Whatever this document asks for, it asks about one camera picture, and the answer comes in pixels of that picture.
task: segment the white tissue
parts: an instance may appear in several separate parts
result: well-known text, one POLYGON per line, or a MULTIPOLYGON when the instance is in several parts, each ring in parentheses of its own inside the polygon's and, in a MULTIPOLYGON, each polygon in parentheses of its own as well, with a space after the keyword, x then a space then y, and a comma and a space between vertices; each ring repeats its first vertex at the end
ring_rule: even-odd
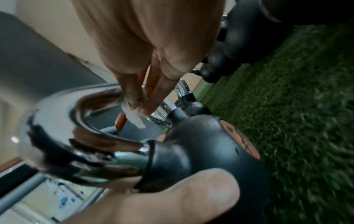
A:
POLYGON ((122 110, 125 113, 125 116, 130 123, 134 124, 137 128, 143 129, 146 128, 144 125, 143 121, 139 117, 139 107, 135 110, 131 110, 128 101, 124 97, 123 103, 122 103, 122 110))

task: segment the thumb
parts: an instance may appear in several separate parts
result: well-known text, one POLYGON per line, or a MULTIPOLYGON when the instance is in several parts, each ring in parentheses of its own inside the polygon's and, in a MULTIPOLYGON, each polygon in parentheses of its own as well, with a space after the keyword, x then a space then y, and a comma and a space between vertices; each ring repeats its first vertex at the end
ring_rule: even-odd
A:
POLYGON ((171 188, 122 198, 115 215, 118 224, 202 224, 235 205, 240 189, 222 169, 201 171, 171 188))

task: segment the artificial turf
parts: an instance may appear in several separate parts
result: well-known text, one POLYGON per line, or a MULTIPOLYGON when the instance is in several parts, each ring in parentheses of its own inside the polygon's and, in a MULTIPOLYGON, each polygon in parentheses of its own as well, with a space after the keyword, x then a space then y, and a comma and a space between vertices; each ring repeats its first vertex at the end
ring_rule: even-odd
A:
POLYGON ((268 223, 354 223, 353 19, 296 26, 195 94, 257 146, 271 174, 268 223))

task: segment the hand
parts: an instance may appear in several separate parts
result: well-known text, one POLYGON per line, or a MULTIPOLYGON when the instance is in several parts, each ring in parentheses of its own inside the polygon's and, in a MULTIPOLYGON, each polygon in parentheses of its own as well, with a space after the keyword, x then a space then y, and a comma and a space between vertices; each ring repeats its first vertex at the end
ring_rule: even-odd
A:
POLYGON ((64 224, 202 224, 232 208, 239 197, 230 173, 210 169, 159 193, 108 192, 64 224))
POLYGON ((213 46, 224 0, 72 0, 132 109, 150 115, 213 46), (141 81, 148 99, 143 100, 141 81))

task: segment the kettlebell logo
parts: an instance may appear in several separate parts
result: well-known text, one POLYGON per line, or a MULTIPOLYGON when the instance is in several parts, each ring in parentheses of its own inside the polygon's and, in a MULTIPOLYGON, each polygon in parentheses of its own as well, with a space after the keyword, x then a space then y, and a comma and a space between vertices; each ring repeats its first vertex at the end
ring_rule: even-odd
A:
POLYGON ((243 148, 248 154, 253 156, 254 158, 260 160, 261 156, 259 155, 255 146, 251 143, 250 140, 239 130, 236 130, 235 127, 224 121, 220 121, 222 127, 226 130, 226 132, 232 137, 240 146, 243 148))

